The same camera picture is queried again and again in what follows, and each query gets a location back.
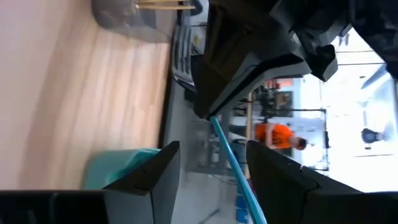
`floor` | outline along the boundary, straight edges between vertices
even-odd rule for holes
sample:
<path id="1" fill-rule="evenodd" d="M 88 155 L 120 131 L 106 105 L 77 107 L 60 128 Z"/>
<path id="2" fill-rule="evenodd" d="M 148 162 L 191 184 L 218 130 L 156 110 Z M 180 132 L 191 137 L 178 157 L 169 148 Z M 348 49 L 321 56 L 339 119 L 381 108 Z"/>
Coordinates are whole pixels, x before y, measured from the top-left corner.
<path id="1" fill-rule="evenodd" d="M 236 186 L 230 183 L 231 178 L 187 172 L 190 163 L 195 162 L 195 158 L 192 158 L 195 152 L 192 151 L 198 149 L 190 147 L 188 128 L 199 118 L 185 101 L 183 88 L 175 83 L 172 98 L 164 144 L 180 141 L 182 166 L 172 223 L 200 223 L 216 209 L 220 211 L 209 218 L 206 224 L 234 223 Z"/>
<path id="2" fill-rule="evenodd" d="M 145 41 L 89 0 L 0 2 L 0 189 L 77 189 L 94 153 L 157 146 L 175 13 L 158 18 Z"/>

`orange shirt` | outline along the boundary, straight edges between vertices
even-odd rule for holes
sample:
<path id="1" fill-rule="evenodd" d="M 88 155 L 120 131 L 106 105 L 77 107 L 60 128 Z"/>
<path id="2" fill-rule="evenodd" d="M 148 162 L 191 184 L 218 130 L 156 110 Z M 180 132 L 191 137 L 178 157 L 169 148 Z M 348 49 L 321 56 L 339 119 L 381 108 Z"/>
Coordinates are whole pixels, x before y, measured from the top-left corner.
<path id="1" fill-rule="evenodd" d="M 266 129 L 267 124 L 261 123 L 256 125 L 256 139 L 265 142 L 266 141 Z M 294 133 L 290 128 L 283 124 L 275 124 L 272 130 L 272 144 L 278 149 L 285 149 L 292 147 L 289 143 L 289 138 L 294 136 Z"/>

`blue object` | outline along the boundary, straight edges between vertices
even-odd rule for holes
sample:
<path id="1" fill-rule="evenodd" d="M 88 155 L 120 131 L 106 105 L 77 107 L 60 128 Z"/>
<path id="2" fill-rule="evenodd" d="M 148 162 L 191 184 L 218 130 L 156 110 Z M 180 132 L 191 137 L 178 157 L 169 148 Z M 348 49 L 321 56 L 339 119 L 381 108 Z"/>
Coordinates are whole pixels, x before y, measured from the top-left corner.
<path id="1" fill-rule="evenodd" d="M 243 190 L 240 186 L 237 186 L 236 190 L 238 191 L 238 194 L 243 194 Z"/>
<path id="2" fill-rule="evenodd" d="M 240 162 L 239 166 L 241 167 L 242 170 L 245 170 L 246 165 L 242 163 L 242 161 L 245 161 L 245 148 L 244 145 L 238 144 L 238 143 L 231 143 L 231 148 L 234 152 L 235 158 Z"/>
<path id="3" fill-rule="evenodd" d="M 145 163 L 160 149 L 106 151 L 92 158 L 87 167 L 84 190 L 99 190 Z"/>
<path id="4" fill-rule="evenodd" d="M 248 203 L 249 211 L 250 211 L 250 214 L 252 216 L 254 223 L 266 224 L 267 221 L 264 216 L 264 213 L 262 212 L 261 207 L 260 207 L 256 197 L 254 196 L 254 193 L 252 192 L 250 185 L 249 185 L 248 181 L 246 180 L 246 178 L 243 174 L 243 171 L 241 170 L 241 168 L 239 166 L 238 161 L 236 160 L 236 158 L 232 152 L 231 146 L 229 146 L 229 143 L 225 138 L 225 135 L 221 129 L 221 126 L 220 126 L 217 118 L 214 116 L 211 117 L 210 122 L 214 126 L 216 134 L 218 135 L 218 137 L 220 139 L 220 143 L 228 155 L 229 164 L 231 165 L 231 168 L 235 175 L 235 178 L 238 180 L 238 187 L 241 187 L 243 190 L 243 195 L 244 195 L 245 200 Z"/>
<path id="5" fill-rule="evenodd" d="M 249 222 L 249 212 L 246 209 L 236 209 L 236 221 L 239 223 Z"/>
<path id="6" fill-rule="evenodd" d="M 248 207 L 246 206 L 246 201 L 244 200 L 243 195 L 238 195 L 238 196 L 236 197 L 235 203 L 236 203 L 236 206 L 237 206 L 238 208 L 248 209 Z"/>

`blue pole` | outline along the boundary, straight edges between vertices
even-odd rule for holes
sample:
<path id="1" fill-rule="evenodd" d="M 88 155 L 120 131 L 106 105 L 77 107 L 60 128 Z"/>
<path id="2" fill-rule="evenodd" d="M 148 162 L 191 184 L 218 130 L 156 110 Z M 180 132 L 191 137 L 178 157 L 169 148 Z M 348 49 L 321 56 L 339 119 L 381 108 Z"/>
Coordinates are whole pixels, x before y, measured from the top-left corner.
<path id="1" fill-rule="evenodd" d="M 234 153 L 232 152 L 231 146 L 229 146 L 228 141 L 221 129 L 221 126 L 216 117 L 211 117 L 210 122 L 214 126 L 216 134 L 220 139 L 221 145 L 223 145 L 224 150 L 228 155 L 229 164 L 231 165 L 232 171 L 235 175 L 235 178 L 238 180 L 238 186 L 243 190 L 243 196 L 248 203 L 249 211 L 252 216 L 254 223 L 256 224 L 267 224 L 264 213 L 261 210 L 261 207 L 254 196 L 253 191 L 250 188 L 248 181 L 246 180 L 242 169 L 239 166 L 238 161 L 236 160 Z"/>

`person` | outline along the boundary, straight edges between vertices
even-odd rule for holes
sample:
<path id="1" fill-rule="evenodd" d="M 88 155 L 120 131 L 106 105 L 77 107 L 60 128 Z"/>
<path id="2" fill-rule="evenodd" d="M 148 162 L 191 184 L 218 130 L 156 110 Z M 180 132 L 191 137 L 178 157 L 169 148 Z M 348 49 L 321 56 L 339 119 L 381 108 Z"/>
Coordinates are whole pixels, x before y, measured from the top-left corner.
<path id="1" fill-rule="evenodd" d="M 246 126 L 231 124 L 229 131 L 240 135 L 246 135 Z M 270 149 L 286 149 L 294 147 L 304 150 L 307 140 L 294 135 L 294 132 L 286 125 L 277 123 L 259 123 L 255 125 L 255 139 L 263 142 Z"/>
<path id="2" fill-rule="evenodd" d="M 382 133 L 375 132 L 373 130 L 370 130 L 369 128 L 364 128 L 361 132 L 362 135 L 362 140 L 366 144 L 372 144 L 377 141 L 383 140 Z"/>

